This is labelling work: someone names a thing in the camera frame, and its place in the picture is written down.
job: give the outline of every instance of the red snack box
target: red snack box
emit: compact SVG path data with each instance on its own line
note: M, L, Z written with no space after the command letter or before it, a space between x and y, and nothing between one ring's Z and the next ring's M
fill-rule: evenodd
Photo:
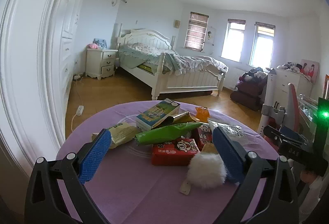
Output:
M178 138L170 142L158 143L152 148L152 164L185 166L198 152L194 139Z
M213 143L213 135L208 124L202 124L197 129L191 131L192 138L195 139L195 142L200 151L202 151L203 146L207 143Z

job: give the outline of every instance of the round table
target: round table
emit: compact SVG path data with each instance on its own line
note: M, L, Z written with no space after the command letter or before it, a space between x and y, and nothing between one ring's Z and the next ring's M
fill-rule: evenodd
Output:
M93 115L73 131L59 150L57 159L63 159L71 152L77 153L90 142L93 132L123 121L134 123L138 114L157 103L159 101L119 104ZM195 105L180 105L180 111L196 114ZM256 132L224 114L209 112L212 118L242 127L249 140L244 146L246 151L255 151L262 158L277 159L277 152ZM192 186L190 194L183 195L179 188L187 167L153 166L150 158L150 146L137 146L131 141L108 151L93 179L85 183L91 198L111 224L212 224L237 188L229 182L210 190ZM252 216L264 183L264 179L259 182L243 219ZM63 181L59 184L71 216L80 220Z

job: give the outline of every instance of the electrical outlet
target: electrical outlet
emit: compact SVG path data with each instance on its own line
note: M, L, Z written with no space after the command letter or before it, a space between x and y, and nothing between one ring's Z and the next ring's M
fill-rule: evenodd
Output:
M83 112L83 105L79 105L78 109L77 109L77 116L81 116L82 115L82 112Z

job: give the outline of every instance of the green package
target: green package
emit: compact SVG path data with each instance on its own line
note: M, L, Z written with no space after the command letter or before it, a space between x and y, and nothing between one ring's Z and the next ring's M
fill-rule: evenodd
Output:
M140 144L155 144L162 143L166 141L171 141L185 135L187 132L200 127L202 123L200 122L188 122L173 124L170 126L165 126L158 129L152 129L142 133L136 134L136 138Z

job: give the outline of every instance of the white fluffy ball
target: white fluffy ball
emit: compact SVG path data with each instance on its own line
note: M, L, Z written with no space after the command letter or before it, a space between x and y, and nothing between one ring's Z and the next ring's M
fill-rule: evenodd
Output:
M197 153L189 164L187 180L204 189L222 185L226 179L226 169L219 154Z

